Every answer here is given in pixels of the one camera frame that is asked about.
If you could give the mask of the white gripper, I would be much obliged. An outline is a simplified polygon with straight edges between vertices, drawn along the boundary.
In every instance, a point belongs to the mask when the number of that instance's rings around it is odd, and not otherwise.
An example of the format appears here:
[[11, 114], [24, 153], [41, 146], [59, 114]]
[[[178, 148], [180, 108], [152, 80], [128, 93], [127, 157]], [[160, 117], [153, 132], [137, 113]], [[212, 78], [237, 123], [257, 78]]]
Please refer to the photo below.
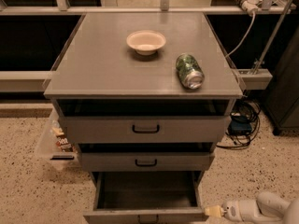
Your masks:
[[213, 205], [204, 209], [209, 217], [225, 217], [233, 222], [254, 222], [257, 203], [254, 200], [227, 201], [222, 206]]

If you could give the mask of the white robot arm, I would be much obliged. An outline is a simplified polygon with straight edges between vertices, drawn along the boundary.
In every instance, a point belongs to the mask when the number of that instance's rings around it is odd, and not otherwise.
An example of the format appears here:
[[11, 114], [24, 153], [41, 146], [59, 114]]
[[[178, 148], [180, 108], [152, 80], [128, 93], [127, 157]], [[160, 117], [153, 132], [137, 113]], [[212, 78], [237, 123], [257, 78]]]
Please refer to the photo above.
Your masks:
[[299, 198], [287, 202], [264, 191], [255, 199], [227, 201], [204, 209], [207, 217], [224, 217], [232, 222], [252, 224], [299, 224]]

